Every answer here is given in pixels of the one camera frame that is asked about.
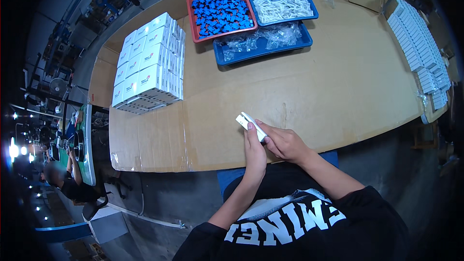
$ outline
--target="light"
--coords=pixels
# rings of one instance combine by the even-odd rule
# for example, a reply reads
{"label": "light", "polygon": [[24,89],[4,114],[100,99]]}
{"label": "light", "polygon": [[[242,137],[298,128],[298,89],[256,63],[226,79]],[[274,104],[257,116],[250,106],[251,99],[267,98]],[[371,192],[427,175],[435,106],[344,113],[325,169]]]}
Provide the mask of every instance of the light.
{"label": "light", "polygon": [[15,158],[18,157],[20,149],[15,145],[15,139],[11,137],[11,145],[9,148],[11,162],[15,162]]}

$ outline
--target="stack of white boxes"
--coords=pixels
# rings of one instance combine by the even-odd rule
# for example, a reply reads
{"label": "stack of white boxes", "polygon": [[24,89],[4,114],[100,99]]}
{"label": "stack of white boxes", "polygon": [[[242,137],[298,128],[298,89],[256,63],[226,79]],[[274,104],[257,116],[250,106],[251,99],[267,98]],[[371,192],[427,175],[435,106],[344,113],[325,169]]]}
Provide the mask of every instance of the stack of white boxes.
{"label": "stack of white boxes", "polygon": [[113,107],[135,114],[184,99],[185,32],[167,12],[131,32],[119,54]]}
{"label": "stack of white boxes", "polygon": [[434,109],[446,105],[451,83],[437,44],[417,10],[404,0],[388,19],[412,72],[417,72],[424,94],[432,95]]}

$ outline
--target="white plastic device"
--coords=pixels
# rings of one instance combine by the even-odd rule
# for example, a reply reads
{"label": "white plastic device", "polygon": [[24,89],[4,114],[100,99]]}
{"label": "white plastic device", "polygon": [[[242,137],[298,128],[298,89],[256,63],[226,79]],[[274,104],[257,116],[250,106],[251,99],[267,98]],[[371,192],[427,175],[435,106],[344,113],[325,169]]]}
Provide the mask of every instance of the white plastic device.
{"label": "white plastic device", "polygon": [[256,127],[256,130],[258,132],[258,139],[259,139],[259,142],[263,142],[264,141],[264,137],[267,136],[266,133],[264,133],[264,131],[259,128],[259,126],[256,124],[255,120],[253,120],[253,118],[250,117],[250,115],[248,115],[247,113],[245,112],[242,112],[241,115],[237,116],[237,118],[235,119],[238,123],[241,124],[241,126],[243,126],[243,128],[245,128],[246,130],[248,130],[248,122],[252,122],[255,127]]}

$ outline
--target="floor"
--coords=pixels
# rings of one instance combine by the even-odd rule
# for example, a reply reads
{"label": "floor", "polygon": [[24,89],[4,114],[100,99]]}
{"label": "floor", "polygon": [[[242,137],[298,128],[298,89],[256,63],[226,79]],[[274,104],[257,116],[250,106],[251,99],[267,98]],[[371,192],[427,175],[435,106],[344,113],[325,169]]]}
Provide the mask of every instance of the floor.
{"label": "floor", "polygon": [[[159,0],[141,0],[150,6]],[[75,64],[74,83],[88,87],[98,50],[106,39],[142,10],[132,6],[124,11],[85,51]],[[86,95],[74,89],[71,99],[86,102]],[[338,150],[339,166],[365,185],[371,185],[398,211],[409,227],[413,247],[419,249],[432,215],[440,213],[443,192],[449,189],[449,177],[438,177],[435,150],[411,150],[412,136],[404,125],[369,140]],[[186,229],[165,227],[125,215],[130,234],[102,245],[107,256],[117,260],[170,260],[191,229],[208,220],[222,205],[215,171],[186,173],[122,172],[121,178],[133,187],[122,200],[109,185],[110,203],[170,223],[185,223]],[[83,222],[82,207],[75,207],[64,196],[76,223]]]}

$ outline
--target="person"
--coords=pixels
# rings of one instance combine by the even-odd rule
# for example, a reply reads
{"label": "person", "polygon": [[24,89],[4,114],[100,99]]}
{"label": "person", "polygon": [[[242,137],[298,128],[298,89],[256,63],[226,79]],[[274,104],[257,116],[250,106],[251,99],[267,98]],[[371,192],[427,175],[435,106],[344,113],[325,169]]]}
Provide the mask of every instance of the person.
{"label": "person", "polygon": [[173,260],[403,260],[405,223],[371,186],[338,170],[289,129],[256,119],[244,130],[246,168],[224,204],[195,227]]}
{"label": "person", "polygon": [[58,161],[50,161],[45,165],[40,178],[46,179],[50,185],[59,188],[70,200],[82,203],[98,200],[101,197],[101,193],[83,182],[74,151],[71,149],[67,150],[66,153],[68,154],[66,171],[61,169]]}

